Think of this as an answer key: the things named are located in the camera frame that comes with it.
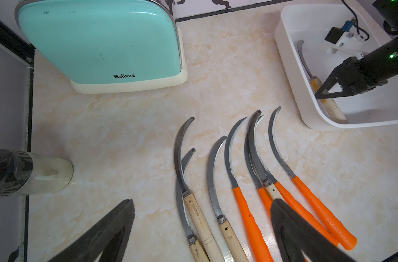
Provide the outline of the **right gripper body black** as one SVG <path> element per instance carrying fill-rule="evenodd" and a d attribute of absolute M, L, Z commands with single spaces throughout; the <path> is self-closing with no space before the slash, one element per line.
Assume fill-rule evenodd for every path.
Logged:
<path fill-rule="evenodd" d="M 337 96 L 355 96 L 369 92 L 378 86 L 387 84 L 387 79 L 378 76 L 378 72 L 366 62 L 366 58 L 346 59 L 339 67 L 337 83 L 342 91 Z"/>

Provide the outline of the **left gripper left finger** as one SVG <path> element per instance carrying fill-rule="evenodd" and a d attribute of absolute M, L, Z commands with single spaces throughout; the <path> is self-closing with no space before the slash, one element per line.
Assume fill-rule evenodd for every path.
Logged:
<path fill-rule="evenodd" d="M 126 199 L 84 233 L 52 262 L 121 262 L 135 219 L 132 199 Z"/>

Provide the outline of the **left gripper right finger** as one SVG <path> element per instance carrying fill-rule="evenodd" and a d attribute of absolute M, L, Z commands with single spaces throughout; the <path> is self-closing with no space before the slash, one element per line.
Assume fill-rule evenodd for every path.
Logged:
<path fill-rule="evenodd" d="M 352 262 L 353 259 L 329 242 L 285 201 L 275 199 L 271 222 L 284 262 Z"/>

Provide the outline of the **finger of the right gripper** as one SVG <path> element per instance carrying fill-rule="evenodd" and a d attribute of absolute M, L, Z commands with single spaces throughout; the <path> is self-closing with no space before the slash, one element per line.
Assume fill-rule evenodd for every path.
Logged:
<path fill-rule="evenodd" d="M 330 93 L 330 89 L 332 89 L 334 85 L 338 84 L 339 81 L 343 79 L 343 72 L 344 71 L 341 68 L 335 68 L 332 73 L 327 77 L 322 86 L 316 91 L 315 98 L 330 99 L 348 96 L 347 90 L 343 88 L 340 92 Z"/>

